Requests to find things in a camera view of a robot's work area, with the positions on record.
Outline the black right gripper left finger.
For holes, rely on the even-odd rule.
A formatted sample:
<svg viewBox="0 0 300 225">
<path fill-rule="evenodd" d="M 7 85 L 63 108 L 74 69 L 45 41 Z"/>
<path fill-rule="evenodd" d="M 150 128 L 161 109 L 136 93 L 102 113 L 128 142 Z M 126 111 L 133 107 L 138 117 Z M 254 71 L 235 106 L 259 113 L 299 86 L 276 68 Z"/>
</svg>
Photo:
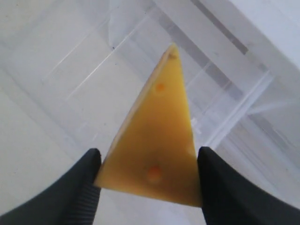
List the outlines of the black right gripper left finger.
<svg viewBox="0 0 300 225">
<path fill-rule="evenodd" d="M 94 185 L 101 167 L 98 149 L 89 149 L 43 192 L 1 215 L 2 225 L 91 225 L 101 189 Z"/>
</svg>

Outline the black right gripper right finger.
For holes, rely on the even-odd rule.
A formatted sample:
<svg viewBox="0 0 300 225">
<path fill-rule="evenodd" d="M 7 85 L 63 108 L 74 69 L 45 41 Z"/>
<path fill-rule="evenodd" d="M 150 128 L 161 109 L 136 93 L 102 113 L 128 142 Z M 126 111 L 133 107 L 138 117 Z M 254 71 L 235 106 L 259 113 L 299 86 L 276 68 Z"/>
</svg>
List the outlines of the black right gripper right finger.
<svg viewBox="0 0 300 225">
<path fill-rule="evenodd" d="M 262 190 L 210 147 L 197 158 L 202 212 L 208 225 L 298 225 L 300 210 Z"/>
</svg>

